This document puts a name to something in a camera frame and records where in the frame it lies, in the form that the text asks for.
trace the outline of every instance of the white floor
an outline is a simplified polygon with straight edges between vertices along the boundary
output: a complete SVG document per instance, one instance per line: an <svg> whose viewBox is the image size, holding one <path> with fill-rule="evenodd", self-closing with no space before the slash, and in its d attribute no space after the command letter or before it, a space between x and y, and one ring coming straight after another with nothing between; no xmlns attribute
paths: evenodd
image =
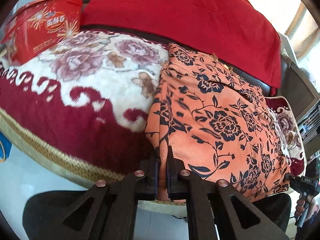
<svg viewBox="0 0 320 240"><path fill-rule="evenodd" d="M51 190L85 190L55 175L12 146L9 158L0 163L0 210L21 240L28 240L22 226L27 200ZM186 240L188 224L170 215L138 209L135 240Z"/></svg>

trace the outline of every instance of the metal screw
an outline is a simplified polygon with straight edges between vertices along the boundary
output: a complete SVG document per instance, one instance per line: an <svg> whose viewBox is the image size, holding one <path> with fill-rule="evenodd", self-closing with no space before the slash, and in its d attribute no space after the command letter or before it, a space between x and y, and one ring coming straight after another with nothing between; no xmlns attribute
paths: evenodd
<svg viewBox="0 0 320 240"><path fill-rule="evenodd" d="M219 180L217 181L217 183L218 183L218 185L219 185L220 187L226 187L226 186L228 186L228 182L227 182L225 179L219 179Z"/></svg>
<svg viewBox="0 0 320 240"><path fill-rule="evenodd" d="M144 171L138 170L138 171L136 171L134 174L135 174L135 176L137 176L137 177L143 177L143 176L144 176Z"/></svg>
<svg viewBox="0 0 320 240"><path fill-rule="evenodd" d="M104 187L106 185L106 181L104 179L100 179L96 182L97 187Z"/></svg>
<svg viewBox="0 0 320 240"><path fill-rule="evenodd" d="M180 174L182 175L182 176L189 176L190 175L190 171L188 171L188 170L182 170L182 171L180 171Z"/></svg>

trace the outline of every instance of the product logo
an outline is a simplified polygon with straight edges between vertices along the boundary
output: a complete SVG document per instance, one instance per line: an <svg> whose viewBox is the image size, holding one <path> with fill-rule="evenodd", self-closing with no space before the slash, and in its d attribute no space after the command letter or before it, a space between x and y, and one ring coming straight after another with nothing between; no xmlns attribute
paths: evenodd
<svg viewBox="0 0 320 240"><path fill-rule="evenodd" d="M56 31L60 29L66 20L66 15L62 12L51 13L46 19L45 28L48 31Z"/></svg>

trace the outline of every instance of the plastic bucket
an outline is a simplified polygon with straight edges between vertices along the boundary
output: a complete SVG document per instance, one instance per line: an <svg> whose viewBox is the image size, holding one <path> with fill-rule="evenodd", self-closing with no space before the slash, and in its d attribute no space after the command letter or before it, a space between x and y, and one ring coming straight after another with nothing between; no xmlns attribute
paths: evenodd
<svg viewBox="0 0 320 240"><path fill-rule="evenodd" d="M42 51L79 33L82 0L36 0L21 7L5 27L11 65L22 65Z"/></svg>

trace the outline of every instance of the orange fabric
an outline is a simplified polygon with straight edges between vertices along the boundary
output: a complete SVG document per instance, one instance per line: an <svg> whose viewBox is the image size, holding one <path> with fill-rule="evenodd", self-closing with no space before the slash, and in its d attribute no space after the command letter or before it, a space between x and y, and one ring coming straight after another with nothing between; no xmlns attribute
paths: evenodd
<svg viewBox="0 0 320 240"><path fill-rule="evenodd" d="M160 154L160 200L168 199L168 145L186 169L226 179L251 201L288 190L290 168L261 88L214 56L169 45L146 135Z"/></svg>

